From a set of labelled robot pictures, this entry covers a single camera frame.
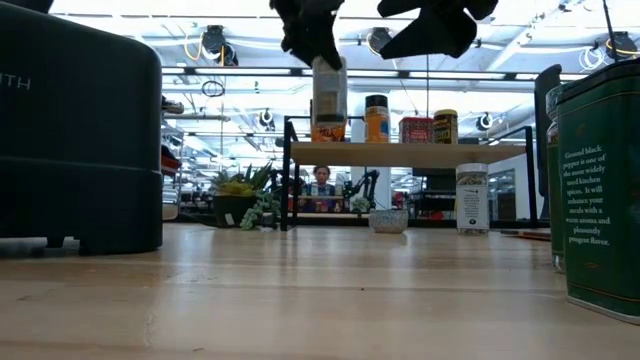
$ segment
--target plant pot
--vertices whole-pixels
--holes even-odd
[[[218,227],[240,227],[244,214],[255,205],[255,196],[214,196],[213,212],[216,215]]]
[[[369,227],[376,233],[402,234],[409,226],[409,213],[406,210],[371,210]]]

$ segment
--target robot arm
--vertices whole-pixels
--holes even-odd
[[[270,5],[284,22],[282,50],[291,52],[311,66],[317,56],[334,69],[342,68],[335,48],[333,23],[344,0],[271,0]],[[464,54],[477,34],[476,20],[495,10],[498,0],[382,0],[382,17],[420,9],[420,15],[398,33],[380,51],[383,59],[406,56],[446,54],[455,58]]]

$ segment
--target spice jar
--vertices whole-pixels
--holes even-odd
[[[313,60],[311,141],[344,141],[347,122],[347,63],[336,71],[320,56]]]
[[[551,220],[551,255],[553,266],[564,273],[564,231],[562,216],[562,173],[560,171],[560,151],[558,136],[558,98],[563,86],[557,86],[547,93],[547,115],[552,123],[547,130],[547,174],[549,176],[549,211]]]
[[[366,141],[368,143],[389,142],[389,100],[384,95],[365,98]]]
[[[433,119],[430,117],[405,117],[400,120],[401,144],[433,143]]]
[[[458,112],[440,110],[433,117],[433,138],[436,144],[458,143]]]
[[[456,169],[456,220],[460,235],[489,233],[487,164],[464,164]]]

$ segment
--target white cap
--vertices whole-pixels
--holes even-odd
[[[489,165],[472,163],[472,164],[462,164],[456,168],[456,174],[469,173],[469,172],[488,173]]]

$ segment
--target woman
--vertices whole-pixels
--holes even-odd
[[[327,181],[331,176],[331,169],[328,166],[316,166],[313,168],[313,176],[316,182],[306,186],[306,195],[310,196],[335,196],[336,188],[328,184]],[[333,212],[335,211],[336,202],[334,200],[317,198],[317,199],[301,199],[300,208],[304,212]]]
[[[318,187],[318,196],[334,196],[336,188],[327,184],[331,176],[331,169],[328,166],[316,166],[313,168],[313,176],[316,178],[316,186]]]

